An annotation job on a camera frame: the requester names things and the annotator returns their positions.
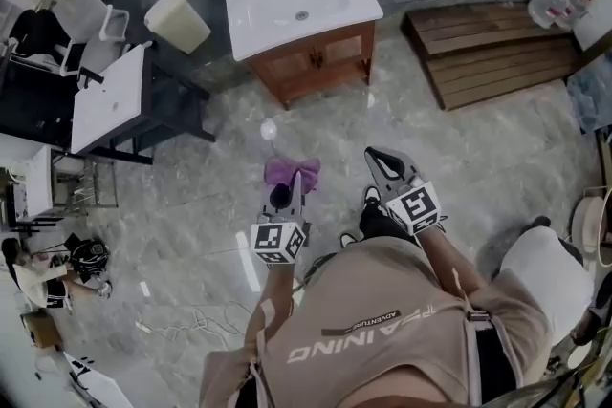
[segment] white sink basin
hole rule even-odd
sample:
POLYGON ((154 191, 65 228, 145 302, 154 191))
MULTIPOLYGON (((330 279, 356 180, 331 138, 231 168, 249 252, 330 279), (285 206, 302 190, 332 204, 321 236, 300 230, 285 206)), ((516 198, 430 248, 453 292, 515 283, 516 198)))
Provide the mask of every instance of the white sink basin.
POLYGON ((377 0, 226 0, 236 61, 297 39, 383 17, 377 0))

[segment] beige plastic bin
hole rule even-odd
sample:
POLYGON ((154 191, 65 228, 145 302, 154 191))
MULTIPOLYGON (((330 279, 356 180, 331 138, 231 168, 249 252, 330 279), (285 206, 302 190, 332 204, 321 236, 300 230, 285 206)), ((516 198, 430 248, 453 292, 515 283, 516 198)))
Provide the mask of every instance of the beige plastic bin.
POLYGON ((144 16, 144 25, 187 54, 210 35, 207 23, 187 0, 158 0, 144 16))

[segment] wooden cabinet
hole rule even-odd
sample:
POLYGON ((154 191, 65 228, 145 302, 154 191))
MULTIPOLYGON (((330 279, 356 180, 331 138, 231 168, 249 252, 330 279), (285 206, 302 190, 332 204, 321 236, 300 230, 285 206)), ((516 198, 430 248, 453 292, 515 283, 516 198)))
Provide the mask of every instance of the wooden cabinet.
POLYGON ((374 21, 299 39, 247 60, 268 90, 291 100, 356 79, 370 81, 374 21))

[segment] white marker cube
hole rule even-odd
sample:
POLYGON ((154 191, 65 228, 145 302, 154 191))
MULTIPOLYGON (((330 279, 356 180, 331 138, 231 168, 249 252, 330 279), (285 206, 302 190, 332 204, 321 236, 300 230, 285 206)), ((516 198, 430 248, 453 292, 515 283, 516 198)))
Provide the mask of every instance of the white marker cube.
POLYGON ((265 223, 251 226, 251 251, 266 264, 293 264, 306 241, 297 223, 265 223))
POLYGON ((432 183, 415 187, 386 204, 389 216, 406 230, 415 235, 440 222, 440 203, 432 183))

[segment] purple cloth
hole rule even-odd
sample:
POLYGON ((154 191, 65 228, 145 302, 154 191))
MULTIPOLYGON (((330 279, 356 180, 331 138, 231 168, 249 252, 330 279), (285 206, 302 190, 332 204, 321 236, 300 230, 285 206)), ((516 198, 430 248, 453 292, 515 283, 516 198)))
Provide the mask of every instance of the purple cloth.
POLYGON ((302 193, 305 195, 317 186, 320 169, 319 159, 294 161, 286 157, 272 157, 266 161, 264 181, 268 185, 291 185, 295 172, 299 170, 302 174, 302 193))

